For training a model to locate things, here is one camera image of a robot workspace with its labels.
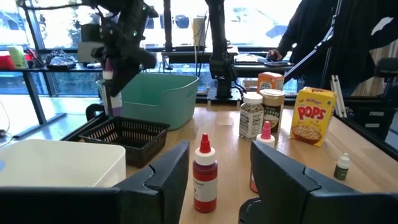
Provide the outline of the person's hand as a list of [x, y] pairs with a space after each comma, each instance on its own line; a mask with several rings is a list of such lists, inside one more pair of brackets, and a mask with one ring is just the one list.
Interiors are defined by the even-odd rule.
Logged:
[[276, 49], [270, 50], [267, 53], [267, 59], [271, 61], [280, 61], [283, 59], [283, 56], [280, 54], [280, 52]]

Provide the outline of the red food colouring bottle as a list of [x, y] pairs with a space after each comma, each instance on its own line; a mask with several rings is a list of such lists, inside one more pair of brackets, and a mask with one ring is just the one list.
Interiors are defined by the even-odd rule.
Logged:
[[200, 147], [193, 160], [193, 204], [201, 213], [215, 210], [218, 193], [218, 161], [206, 133], [202, 134]]

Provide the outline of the black bag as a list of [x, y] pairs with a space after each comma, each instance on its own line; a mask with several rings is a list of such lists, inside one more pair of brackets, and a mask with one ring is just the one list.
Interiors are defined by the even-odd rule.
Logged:
[[76, 67], [75, 58], [62, 49], [50, 52], [46, 56], [45, 64], [49, 70], [69, 70]]

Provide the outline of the pink food colouring bottle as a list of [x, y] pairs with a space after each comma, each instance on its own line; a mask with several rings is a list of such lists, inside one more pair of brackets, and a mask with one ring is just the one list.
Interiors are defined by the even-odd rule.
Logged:
[[[268, 122], [268, 121], [264, 122], [262, 132], [261, 132], [261, 134], [257, 135], [256, 141], [259, 141], [261, 144], [269, 146], [271, 148], [275, 148], [275, 137], [271, 134], [270, 122]], [[253, 192], [258, 193], [252, 172], [251, 172], [251, 181], [250, 181], [249, 186]]]

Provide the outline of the black slotted plastic basket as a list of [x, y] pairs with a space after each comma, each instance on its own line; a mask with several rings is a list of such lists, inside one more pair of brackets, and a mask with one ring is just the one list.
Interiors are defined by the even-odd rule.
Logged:
[[80, 137], [84, 142], [122, 146], [126, 150], [126, 164], [142, 168], [165, 146], [169, 127], [164, 123], [117, 116]]

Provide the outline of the yellow Corn Pops box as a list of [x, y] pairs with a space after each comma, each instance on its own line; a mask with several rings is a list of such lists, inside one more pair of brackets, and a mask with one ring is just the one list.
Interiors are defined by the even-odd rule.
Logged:
[[304, 87], [296, 97], [290, 137], [321, 147], [336, 105], [330, 90]]

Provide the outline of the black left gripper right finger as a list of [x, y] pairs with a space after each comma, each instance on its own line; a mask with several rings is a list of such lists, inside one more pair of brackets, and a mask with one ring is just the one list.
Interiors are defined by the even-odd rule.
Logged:
[[332, 203], [358, 193], [259, 141], [251, 143], [251, 167], [271, 224], [338, 224]]

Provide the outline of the white-lidded seasoning jar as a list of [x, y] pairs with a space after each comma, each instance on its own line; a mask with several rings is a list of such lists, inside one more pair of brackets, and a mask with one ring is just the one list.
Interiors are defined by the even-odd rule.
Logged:
[[239, 135], [246, 141], [256, 139], [262, 132], [264, 120], [263, 97], [255, 92], [243, 95], [240, 107]]

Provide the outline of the black diagonal strut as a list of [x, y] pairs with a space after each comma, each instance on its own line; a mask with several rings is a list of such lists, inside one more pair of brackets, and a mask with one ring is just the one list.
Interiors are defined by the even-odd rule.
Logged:
[[283, 57], [292, 51], [290, 62], [294, 66], [284, 75], [286, 82], [296, 79], [320, 86], [327, 51], [338, 32], [341, 3], [342, 0], [301, 0], [277, 47]]

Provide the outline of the tan-lidded seasoning jar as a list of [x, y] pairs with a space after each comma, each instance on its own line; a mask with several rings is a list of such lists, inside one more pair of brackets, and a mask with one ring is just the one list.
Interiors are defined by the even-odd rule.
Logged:
[[263, 97], [264, 121], [270, 123], [271, 134], [277, 137], [280, 132], [285, 93], [276, 89], [263, 89], [259, 94]]

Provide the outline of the black work desk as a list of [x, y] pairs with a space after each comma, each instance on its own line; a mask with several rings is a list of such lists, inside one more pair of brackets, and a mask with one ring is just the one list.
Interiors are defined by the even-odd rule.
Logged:
[[[255, 54], [265, 56], [269, 48], [265, 47], [231, 47], [228, 52], [233, 55], [242, 54]], [[172, 52], [161, 52], [163, 57], [168, 57], [170, 63], [194, 63], [195, 53], [194, 51], [172, 51]], [[239, 78], [257, 78], [259, 73], [262, 72], [274, 72], [284, 75], [288, 72], [292, 66], [289, 67], [267, 67], [265, 65], [234, 65], [234, 71], [238, 74]]]

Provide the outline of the red container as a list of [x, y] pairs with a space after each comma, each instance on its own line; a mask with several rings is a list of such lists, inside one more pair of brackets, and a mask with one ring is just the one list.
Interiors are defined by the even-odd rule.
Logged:
[[0, 55], [0, 70], [14, 70], [14, 64], [10, 55]]

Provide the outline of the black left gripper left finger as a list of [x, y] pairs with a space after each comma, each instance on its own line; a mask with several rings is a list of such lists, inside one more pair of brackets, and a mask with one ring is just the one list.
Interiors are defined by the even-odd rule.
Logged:
[[121, 190], [121, 224], [178, 224], [188, 181], [190, 142], [183, 140], [134, 175]]

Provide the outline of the white folded stand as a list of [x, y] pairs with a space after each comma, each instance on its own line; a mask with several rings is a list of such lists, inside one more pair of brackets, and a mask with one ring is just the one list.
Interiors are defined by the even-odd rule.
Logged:
[[340, 87], [340, 80], [337, 75], [331, 76], [331, 90], [336, 95], [336, 113], [340, 118], [347, 118], [346, 107], [343, 99], [343, 93]]

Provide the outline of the person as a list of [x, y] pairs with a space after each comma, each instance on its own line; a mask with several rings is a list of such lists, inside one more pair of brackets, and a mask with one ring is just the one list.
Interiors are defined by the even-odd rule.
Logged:
[[[338, 0], [301, 0], [276, 49], [268, 58], [299, 63], [328, 32]], [[350, 96], [356, 87], [374, 75], [370, 51], [398, 39], [398, 0], [358, 0], [348, 19], [342, 64], [337, 69], [341, 90]]]

